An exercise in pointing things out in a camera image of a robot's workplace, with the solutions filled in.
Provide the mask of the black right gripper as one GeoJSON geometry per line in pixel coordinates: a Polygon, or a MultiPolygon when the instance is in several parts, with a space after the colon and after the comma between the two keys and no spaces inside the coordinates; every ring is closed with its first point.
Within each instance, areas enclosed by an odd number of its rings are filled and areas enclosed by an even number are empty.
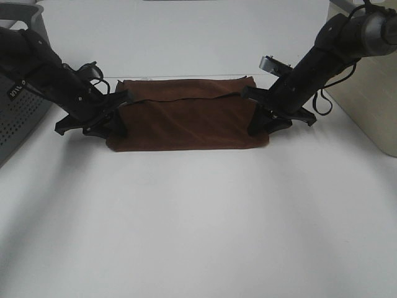
{"type": "MultiPolygon", "coordinates": [[[[252,100],[258,104],[268,104],[270,92],[267,89],[245,86],[241,91],[241,97],[252,100]]],[[[291,114],[270,109],[263,105],[256,105],[252,119],[248,125],[248,134],[255,136],[260,133],[272,134],[279,130],[289,129],[294,120],[306,123],[311,127],[316,122],[316,116],[301,107],[291,114]]]]}

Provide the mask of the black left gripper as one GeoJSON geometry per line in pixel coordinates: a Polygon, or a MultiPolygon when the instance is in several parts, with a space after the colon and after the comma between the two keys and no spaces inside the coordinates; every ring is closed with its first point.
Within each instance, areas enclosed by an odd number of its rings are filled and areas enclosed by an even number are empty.
{"type": "Polygon", "coordinates": [[[118,108],[134,103],[133,94],[124,90],[105,96],[104,106],[90,106],[84,104],[59,104],[68,115],[55,124],[55,132],[64,135],[73,129],[82,129],[86,136],[109,137],[116,135],[127,136],[127,128],[118,108]]]}

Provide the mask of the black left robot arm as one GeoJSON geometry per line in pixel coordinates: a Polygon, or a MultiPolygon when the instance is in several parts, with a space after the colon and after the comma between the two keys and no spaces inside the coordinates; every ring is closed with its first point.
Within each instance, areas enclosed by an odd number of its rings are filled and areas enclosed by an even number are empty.
{"type": "Polygon", "coordinates": [[[118,109],[133,102],[132,93],[102,93],[97,84],[109,83],[95,62],[72,69],[31,29],[1,29],[1,73],[67,112],[55,125],[60,135],[72,129],[104,139],[127,135],[118,109]]]}

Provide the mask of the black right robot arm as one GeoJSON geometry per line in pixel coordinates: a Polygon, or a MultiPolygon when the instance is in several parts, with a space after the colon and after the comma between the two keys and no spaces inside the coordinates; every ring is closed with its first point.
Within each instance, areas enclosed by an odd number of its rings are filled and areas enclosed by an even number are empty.
{"type": "Polygon", "coordinates": [[[262,58],[261,69],[278,79],[269,89],[243,89],[242,97],[256,104],[248,134],[288,129],[294,120],[313,125],[316,116],[303,106],[309,100],[316,101],[331,86],[331,78],[347,68],[356,69],[362,58],[395,51],[396,10],[365,1],[348,16],[335,15],[295,67],[271,56],[262,58]]]}

